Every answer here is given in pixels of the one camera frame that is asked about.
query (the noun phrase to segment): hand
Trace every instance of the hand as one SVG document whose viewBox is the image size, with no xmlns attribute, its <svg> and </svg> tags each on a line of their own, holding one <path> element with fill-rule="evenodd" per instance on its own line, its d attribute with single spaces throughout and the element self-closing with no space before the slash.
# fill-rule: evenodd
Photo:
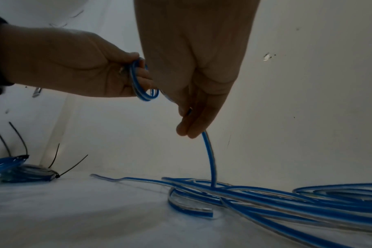
<svg viewBox="0 0 372 248">
<path fill-rule="evenodd" d="M 82 96 L 134 96 L 123 68 L 138 58 L 89 32 L 0 25 L 0 69 L 12 83 Z M 136 73 L 148 90 L 154 86 L 144 66 L 142 60 Z"/>
<path fill-rule="evenodd" d="M 215 119 L 238 77 L 259 0 L 134 3 L 152 78 L 179 106 L 177 133 L 195 138 Z"/>
</svg>

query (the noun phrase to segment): person's right hand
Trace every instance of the person's right hand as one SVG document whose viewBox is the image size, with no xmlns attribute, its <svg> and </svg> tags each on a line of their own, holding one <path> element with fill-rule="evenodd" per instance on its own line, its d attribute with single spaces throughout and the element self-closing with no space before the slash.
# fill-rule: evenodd
<svg viewBox="0 0 372 248">
<path fill-rule="evenodd" d="M 150 74 L 179 106 L 177 133 L 195 138 L 238 76 L 259 0 L 134 2 Z"/>
</svg>

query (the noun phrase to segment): coiled blue wire held in hand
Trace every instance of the coiled blue wire held in hand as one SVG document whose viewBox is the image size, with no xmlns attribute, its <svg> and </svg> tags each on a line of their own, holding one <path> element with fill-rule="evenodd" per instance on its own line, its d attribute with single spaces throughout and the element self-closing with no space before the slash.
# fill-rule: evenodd
<svg viewBox="0 0 372 248">
<path fill-rule="evenodd" d="M 133 63 L 131 72 L 136 65 L 138 63 Z M 138 88 L 136 77 L 133 77 L 133 84 Z M 212 208 L 185 205 L 174 196 L 227 208 L 269 231 L 310 247 L 350 248 L 289 228 L 285 223 L 372 233 L 372 183 L 312 186 L 294 189 L 292 193 L 220 183 L 217 182 L 215 158 L 206 131 L 202 137 L 208 152 L 211 180 L 169 177 L 161 180 L 134 177 L 112 179 L 96 174 L 91 176 L 111 182 L 137 181 L 168 186 L 168 203 L 182 213 L 213 217 Z"/>
</svg>

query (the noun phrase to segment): blue cable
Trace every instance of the blue cable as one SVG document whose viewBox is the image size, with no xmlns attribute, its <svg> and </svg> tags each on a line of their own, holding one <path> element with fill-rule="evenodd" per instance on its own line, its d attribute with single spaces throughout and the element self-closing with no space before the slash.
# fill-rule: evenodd
<svg viewBox="0 0 372 248">
<path fill-rule="evenodd" d="M 143 91 L 135 75 L 138 64 L 137 60 L 130 66 L 133 89 L 138 98 L 150 101 L 159 93 L 151 91 L 148 95 Z M 211 208 L 186 206 L 176 201 L 174 196 L 224 207 L 269 231 L 310 247 L 351 248 L 292 229 L 285 223 L 372 233 L 372 183 L 302 187 L 293 192 L 220 183 L 217 182 L 215 157 L 208 133 L 203 132 L 202 137 L 208 153 L 211 180 L 168 177 L 161 180 L 132 177 L 112 179 L 96 174 L 91 176 L 111 182 L 137 181 L 168 186 L 168 202 L 177 211 L 192 216 L 213 217 Z"/>
</svg>

